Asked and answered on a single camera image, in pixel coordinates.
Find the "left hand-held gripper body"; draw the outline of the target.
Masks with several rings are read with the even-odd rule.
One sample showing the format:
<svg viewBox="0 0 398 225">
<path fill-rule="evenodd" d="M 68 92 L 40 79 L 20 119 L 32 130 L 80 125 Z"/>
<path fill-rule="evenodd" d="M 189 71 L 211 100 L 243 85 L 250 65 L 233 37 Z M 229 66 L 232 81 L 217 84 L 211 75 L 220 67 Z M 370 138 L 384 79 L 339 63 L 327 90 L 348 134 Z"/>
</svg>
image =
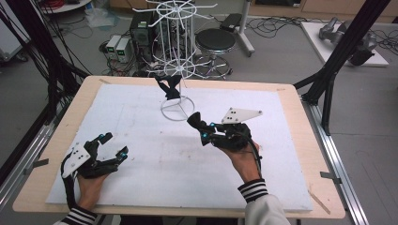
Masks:
<svg viewBox="0 0 398 225">
<path fill-rule="evenodd" d="M 99 145 L 99 141 L 90 141 L 73 146 L 61 164 L 61 176 L 67 178 L 77 172 L 85 179 L 92 179 L 116 172 L 119 166 L 116 158 L 97 160 Z"/>
</svg>

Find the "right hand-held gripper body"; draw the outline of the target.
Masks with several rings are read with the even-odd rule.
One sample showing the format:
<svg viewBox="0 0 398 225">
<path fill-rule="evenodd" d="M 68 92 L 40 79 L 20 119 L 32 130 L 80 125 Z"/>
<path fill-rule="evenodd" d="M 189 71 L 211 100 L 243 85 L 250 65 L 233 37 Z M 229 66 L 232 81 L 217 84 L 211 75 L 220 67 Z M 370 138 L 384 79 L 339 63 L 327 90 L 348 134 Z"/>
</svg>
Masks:
<svg viewBox="0 0 398 225">
<path fill-rule="evenodd" d="M 247 110 L 230 108 L 222 121 L 224 131 L 216 131 L 213 145 L 223 149 L 239 151 L 243 149 L 252 138 L 251 130 L 244 121 L 262 115 L 261 110 Z"/>
</svg>

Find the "black bow tie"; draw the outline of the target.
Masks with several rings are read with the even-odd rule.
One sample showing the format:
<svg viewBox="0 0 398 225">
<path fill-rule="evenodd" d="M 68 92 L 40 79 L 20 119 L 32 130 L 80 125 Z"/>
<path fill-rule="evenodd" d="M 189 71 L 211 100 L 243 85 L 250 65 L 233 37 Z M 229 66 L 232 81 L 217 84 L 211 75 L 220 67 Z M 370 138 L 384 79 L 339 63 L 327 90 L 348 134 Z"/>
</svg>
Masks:
<svg viewBox="0 0 398 225">
<path fill-rule="evenodd" d="M 207 130 L 207 123 L 201 119 L 201 114 L 199 112 L 193 113 L 188 119 L 188 124 L 197 129 L 199 132 Z"/>
<path fill-rule="evenodd" d="M 180 75 L 163 76 L 163 77 L 156 76 L 155 80 L 157 81 L 161 90 L 164 91 L 165 96 L 168 100 L 180 98 L 180 93 L 176 89 L 176 86 L 180 83 L 181 80 Z"/>
</svg>

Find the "white wire display rack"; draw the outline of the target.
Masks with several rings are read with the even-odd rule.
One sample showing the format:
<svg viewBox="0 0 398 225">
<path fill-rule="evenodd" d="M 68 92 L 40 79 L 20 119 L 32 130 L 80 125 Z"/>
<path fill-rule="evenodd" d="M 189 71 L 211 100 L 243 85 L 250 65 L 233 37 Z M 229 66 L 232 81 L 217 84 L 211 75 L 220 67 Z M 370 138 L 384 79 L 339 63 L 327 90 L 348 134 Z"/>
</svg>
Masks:
<svg viewBox="0 0 398 225">
<path fill-rule="evenodd" d="M 180 83 L 176 89 L 180 98 L 165 100 L 160 106 L 161 114 L 171 121 L 185 121 L 194 113 L 195 104 L 192 99 L 184 95 L 182 86 L 185 80 L 196 76 L 193 58 L 196 50 L 194 41 L 194 18 L 201 15 L 193 0 L 164 0 L 150 1 L 147 3 L 155 6 L 150 9 L 134 9 L 135 12 L 153 12 L 158 18 L 150 24 L 157 28 L 157 39 L 161 42 L 161 55 L 153 55 L 156 62 L 161 64 L 159 69 L 150 69 L 149 73 L 156 76 L 180 75 Z"/>
</svg>

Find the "person's left hand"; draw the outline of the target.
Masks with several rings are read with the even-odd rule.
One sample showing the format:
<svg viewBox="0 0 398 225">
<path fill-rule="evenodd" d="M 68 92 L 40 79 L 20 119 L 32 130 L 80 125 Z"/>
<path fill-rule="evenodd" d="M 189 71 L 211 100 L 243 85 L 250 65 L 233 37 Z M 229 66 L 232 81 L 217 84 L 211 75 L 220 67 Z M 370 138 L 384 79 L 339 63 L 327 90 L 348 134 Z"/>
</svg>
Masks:
<svg viewBox="0 0 398 225">
<path fill-rule="evenodd" d="M 93 179 L 85 179 L 81 175 L 78 176 L 78 183 L 81 192 L 80 199 L 78 201 L 78 205 L 80 207 L 89 211 L 92 211 L 95 208 L 100 199 L 100 192 L 106 178 L 106 175 Z"/>
</svg>

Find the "person's right hand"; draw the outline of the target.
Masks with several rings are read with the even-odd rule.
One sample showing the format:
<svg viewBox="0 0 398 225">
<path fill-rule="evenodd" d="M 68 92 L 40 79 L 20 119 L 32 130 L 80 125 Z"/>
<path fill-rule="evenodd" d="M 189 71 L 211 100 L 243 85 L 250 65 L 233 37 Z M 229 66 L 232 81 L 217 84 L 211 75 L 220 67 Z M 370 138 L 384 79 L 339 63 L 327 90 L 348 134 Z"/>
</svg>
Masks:
<svg viewBox="0 0 398 225">
<path fill-rule="evenodd" d="M 243 149 L 232 152 L 228 149 L 221 148 L 231 160 L 233 167 L 241 177 L 243 183 L 248 183 L 259 179 L 259 171 L 256 166 L 256 159 L 254 158 L 253 150 L 258 150 L 259 145 L 255 142 L 254 146 L 247 144 Z"/>
</svg>

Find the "white foam mat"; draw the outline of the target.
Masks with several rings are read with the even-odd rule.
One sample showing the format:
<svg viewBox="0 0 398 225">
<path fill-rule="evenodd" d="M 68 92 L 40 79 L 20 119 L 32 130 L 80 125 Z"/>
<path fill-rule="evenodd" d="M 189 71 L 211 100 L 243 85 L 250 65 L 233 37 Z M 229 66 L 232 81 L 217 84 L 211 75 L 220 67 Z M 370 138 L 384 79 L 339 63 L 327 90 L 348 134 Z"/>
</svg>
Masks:
<svg viewBox="0 0 398 225">
<path fill-rule="evenodd" d="M 253 139 L 260 145 L 262 174 L 268 192 L 285 211 L 313 210 L 297 152 L 277 91 L 185 88 L 195 112 L 204 121 L 219 123 L 230 108 L 261 110 L 248 120 Z M 128 157 L 105 181 L 102 205 L 244 209 L 237 190 L 241 179 L 229 158 L 211 144 L 202 145 L 199 132 L 187 121 L 171 121 L 160 111 L 165 100 L 156 85 L 104 84 L 86 113 L 67 155 L 100 134 L 113 138 L 101 145 L 98 159 L 115 157 L 124 146 Z M 61 172 L 47 198 L 64 203 Z"/>
</svg>

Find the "black round stool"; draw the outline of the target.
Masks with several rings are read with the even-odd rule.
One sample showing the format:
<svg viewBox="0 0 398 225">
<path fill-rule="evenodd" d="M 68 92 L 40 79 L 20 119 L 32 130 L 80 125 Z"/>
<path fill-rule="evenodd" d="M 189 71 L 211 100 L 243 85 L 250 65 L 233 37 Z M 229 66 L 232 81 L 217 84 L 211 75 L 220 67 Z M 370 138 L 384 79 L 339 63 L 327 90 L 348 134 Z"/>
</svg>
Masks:
<svg viewBox="0 0 398 225">
<path fill-rule="evenodd" d="M 201 53 L 195 59 L 196 75 L 203 78 L 222 78 L 231 75 L 233 69 L 222 54 L 229 53 L 236 40 L 232 33 L 209 28 L 200 31 L 195 37 L 196 47 Z"/>
</svg>

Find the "white metal floor stand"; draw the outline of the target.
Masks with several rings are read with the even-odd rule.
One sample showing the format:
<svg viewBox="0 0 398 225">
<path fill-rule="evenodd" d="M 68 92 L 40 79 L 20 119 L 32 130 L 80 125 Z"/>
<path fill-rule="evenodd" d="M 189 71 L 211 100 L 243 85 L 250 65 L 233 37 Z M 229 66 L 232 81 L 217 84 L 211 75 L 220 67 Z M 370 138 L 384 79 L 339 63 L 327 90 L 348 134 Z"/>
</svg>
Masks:
<svg viewBox="0 0 398 225">
<path fill-rule="evenodd" d="M 252 0 L 243 0 L 243 8 L 241 11 L 241 21 L 240 21 L 239 27 L 236 29 L 237 37 L 238 37 L 238 40 L 240 41 L 240 45 L 248 57 L 251 57 L 253 55 L 253 53 L 255 52 L 253 45 L 251 44 L 251 42 L 249 41 L 249 39 L 247 38 L 247 36 L 245 34 L 246 22 L 248 19 L 251 2 L 252 2 Z"/>
</svg>

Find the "grey power supply unit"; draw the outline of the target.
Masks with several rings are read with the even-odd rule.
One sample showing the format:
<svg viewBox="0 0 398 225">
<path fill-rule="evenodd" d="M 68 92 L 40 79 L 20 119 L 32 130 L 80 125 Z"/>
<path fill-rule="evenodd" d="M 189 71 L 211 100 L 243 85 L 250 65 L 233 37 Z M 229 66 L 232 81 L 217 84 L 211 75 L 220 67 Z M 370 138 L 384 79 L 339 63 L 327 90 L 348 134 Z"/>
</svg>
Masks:
<svg viewBox="0 0 398 225">
<path fill-rule="evenodd" d="M 117 59 L 116 47 L 117 47 L 120 39 L 121 39 L 120 35 L 113 35 L 105 46 L 107 55 L 112 60 Z"/>
<path fill-rule="evenodd" d="M 130 40 L 123 37 L 119 40 L 116 47 L 116 54 L 120 63 L 128 63 L 131 58 Z"/>
</svg>

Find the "black flat box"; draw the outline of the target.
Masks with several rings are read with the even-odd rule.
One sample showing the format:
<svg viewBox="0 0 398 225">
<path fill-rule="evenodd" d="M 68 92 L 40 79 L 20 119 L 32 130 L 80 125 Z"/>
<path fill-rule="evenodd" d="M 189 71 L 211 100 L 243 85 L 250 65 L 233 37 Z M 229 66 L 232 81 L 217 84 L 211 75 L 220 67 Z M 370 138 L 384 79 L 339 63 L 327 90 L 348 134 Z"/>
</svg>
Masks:
<svg viewBox="0 0 398 225">
<path fill-rule="evenodd" d="M 239 13 L 229 14 L 220 24 L 221 30 L 233 32 L 240 25 L 242 15 Z"/>
</svg>

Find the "white floor board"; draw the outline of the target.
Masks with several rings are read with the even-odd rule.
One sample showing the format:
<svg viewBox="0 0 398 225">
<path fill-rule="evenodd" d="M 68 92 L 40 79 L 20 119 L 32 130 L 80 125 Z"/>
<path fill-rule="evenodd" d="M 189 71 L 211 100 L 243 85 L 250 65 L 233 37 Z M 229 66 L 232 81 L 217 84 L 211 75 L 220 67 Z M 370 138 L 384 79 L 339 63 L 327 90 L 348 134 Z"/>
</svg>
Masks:
<svg viewBox="0 0 398 225">
<path fill-rule="evenodd" d="M 318 37 L 319 30 L 324 26 L 323 23 L 318 22 L 302 22 L 301 27 L 306 34 L 306 37 L 312 42 L 312 45 L 317 52 L 319 58 L 325 63 L 334 50 L 334 45 L 329 40 L 322 40 Z M 372 50 L 374 54 L 364 64 L 363 67 L 387 67 L 389 63 L 381 56 L 377 50 Z"/>
</svg>

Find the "black computer tower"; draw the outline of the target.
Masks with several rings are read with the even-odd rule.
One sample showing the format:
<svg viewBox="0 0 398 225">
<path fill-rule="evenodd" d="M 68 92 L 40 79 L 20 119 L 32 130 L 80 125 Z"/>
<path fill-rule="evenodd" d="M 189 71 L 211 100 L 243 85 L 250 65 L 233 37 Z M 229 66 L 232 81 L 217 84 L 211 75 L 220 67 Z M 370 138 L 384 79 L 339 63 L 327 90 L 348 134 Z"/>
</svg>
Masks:
<svg viewBox="0 0 398 225">
<path fill-rule="evenodd" d="M 141 62 L 151 62 L 152 44 L 155 38 L 152 12 L 136 12 L 130 24 L 130 35 L 134 51 Z"/>
</svg>

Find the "thin wooden stick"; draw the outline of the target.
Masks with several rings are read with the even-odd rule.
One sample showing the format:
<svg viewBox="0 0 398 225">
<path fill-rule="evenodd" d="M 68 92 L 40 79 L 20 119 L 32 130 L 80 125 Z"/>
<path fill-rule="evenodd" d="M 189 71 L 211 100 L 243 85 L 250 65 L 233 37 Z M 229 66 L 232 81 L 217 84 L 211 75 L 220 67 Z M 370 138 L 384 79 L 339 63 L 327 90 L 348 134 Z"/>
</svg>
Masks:
<svg viewBox="0 0 398 225">
<path fill-rule="evenodd" d="M 313 194 L 310 190 L 308 190 L 310 196 L 313 198 L 313 200 L 328 214 L 330 215 L 330 210 L 323 204 L 323 202 L 315 195 Z"/>
</svg>

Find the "clear plastic bag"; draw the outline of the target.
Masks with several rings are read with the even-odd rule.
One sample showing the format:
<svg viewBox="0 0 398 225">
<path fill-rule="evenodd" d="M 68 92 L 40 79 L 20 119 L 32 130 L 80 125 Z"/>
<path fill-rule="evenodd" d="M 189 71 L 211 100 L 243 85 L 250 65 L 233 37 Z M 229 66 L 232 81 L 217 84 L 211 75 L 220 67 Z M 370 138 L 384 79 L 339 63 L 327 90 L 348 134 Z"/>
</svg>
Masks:
<svg viewBox="0 0 398 225">
<path fill-rule="evenodd" d="M 105 8 L 90 8 L 84 11 L 87 25 L 91 28 L 114 27 L 118 18 Z"/>
</svg>

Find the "grey robot device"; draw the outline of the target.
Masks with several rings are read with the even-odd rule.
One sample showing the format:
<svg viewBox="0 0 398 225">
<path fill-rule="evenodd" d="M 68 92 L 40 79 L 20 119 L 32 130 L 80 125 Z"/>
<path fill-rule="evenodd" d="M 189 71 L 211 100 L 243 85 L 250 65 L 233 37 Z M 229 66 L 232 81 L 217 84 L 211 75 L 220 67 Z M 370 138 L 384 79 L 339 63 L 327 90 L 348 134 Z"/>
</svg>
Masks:
<svg viewBox="0 0 398 225">
<path fill-rule="evenodd" d="M 334 25 L 337 23 L 338 19 L 333 17 L 326 25 L 319 29 L 318 37 L 321 40 L 328 39 L 334 46 L 336 46 L 347 29 L 351 25 L 351 21 L 345 21 L 340 24 L 337 30 L 334 30 Z M 356 45 L 353 53 L 348 57 L 347 61 L 352 66 L 361 66 L 366 61 L 368 61 L 375 54 L 373 49 L 376 47 L 376 35 L 367 32 L 366 35 L 361 39 L 361 41 Z"/>
</svg>

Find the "grey case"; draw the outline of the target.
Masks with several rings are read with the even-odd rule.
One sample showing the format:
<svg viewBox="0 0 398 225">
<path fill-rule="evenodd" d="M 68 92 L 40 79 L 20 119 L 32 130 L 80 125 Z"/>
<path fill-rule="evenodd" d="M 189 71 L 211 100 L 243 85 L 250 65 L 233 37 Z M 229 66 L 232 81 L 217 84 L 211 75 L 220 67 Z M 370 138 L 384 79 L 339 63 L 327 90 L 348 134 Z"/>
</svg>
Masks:
<svg viewBox="0 0 398 225">
<path fill-rule="evenodd" d="M 15 29 L 19 37 L 25 42 L 30 41 L 30 37 L 25 32 L 21 23 L 16 19 L 11 20 L 12 27 Z M 0 62 L 8 62 L 23 48 L 20 41 L 0 20 Z"/>
</svg>

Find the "round white table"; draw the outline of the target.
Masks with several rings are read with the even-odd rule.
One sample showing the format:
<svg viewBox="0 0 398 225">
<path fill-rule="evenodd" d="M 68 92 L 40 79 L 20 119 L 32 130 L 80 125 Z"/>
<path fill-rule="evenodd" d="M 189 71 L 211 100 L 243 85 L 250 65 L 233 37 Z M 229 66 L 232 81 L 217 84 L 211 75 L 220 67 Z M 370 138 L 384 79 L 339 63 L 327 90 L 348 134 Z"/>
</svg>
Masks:
<svg viewBox="0 0 398 225">
<path fill-rule="evenodd" d="M 53 13 L 62 13 L 67 11 L 72 11 L 78 8 L 84 8 L 87 5 L 90 5 L 92 0 L 79 0 L 78 4 L 64 4 L 58 8 L 50 8 L 50 7 L 41 7 L 40 9 L 46 14 L 53 14 Z"/>
</svg>

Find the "aluminium rail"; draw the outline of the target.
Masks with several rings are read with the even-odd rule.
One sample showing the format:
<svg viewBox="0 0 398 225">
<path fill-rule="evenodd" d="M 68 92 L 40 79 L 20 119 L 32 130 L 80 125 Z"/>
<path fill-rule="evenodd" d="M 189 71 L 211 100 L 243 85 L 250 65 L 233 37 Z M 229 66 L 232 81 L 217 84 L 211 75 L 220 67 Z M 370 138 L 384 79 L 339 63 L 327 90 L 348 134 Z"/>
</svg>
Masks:
<svg viewBox="0 0 398 225">
<path fill-rule="evenodd" d="M 302 100 L 301 103 L 309 118 L 314 135 L 328 166 L 328 173 L 333 173 L 335 176 L 342 179 L 341 184 L 333 184 L 337 189 L 339 197 L 343 203 L 343 208 L 349 215 L 351 223 L 353 225 L 370 225 L 334 140 L 321 126 L 322 113 L 319 110 L 319 107 L 316 105 L 310 105 L 304 100 Z"/>
<path fill-rule="evenodd" d="M 58 105 L 54 116 L 49 116 L 46 105 L 27 130 L 6 162 L 0 167 L 0 211 L 8 204 L 18 186 L 33 171 L 32 164 L 40 160 L 45 146 L 65 114 L 66 107 Z"/>
</svg>

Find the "black metal frame strut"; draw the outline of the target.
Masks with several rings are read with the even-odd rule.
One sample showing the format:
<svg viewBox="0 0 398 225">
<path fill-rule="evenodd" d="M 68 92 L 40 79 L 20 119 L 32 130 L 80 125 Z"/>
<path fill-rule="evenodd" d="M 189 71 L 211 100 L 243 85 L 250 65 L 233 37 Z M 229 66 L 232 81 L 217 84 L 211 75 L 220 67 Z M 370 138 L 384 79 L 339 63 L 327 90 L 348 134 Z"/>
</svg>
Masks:
<svg viewBox="0 0 398 225">
<path fill-rule="evenodd" d="M 296 89 L 311 85 L 310 89 L 302 95 L 303 100 L 310 105 L 317 105 L 319 98 L 324 96 L 321 128 L 328 136 L 330 135 L 329 118 L 335 78 L 360 40 L 389 3 L 390 0 L 366 0 L 324 66 L 314 75 L 294 84 Z"/>
</svg>

